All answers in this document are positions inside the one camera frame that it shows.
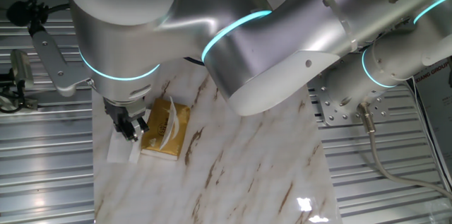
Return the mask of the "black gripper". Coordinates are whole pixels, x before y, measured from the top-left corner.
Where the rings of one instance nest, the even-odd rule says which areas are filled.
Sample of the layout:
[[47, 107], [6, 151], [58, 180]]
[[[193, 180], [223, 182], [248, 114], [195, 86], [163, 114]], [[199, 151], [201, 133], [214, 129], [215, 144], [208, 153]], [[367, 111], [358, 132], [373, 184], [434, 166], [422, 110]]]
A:
[[128, 102], [117, 102], [103, 98], [105, 112], [114, 122], [117, 132], [121, 132], [127, 141], [137, 141], [137, 133], [145, 133], [149, 130], [144, 121], [145, 102], [143, 98]]

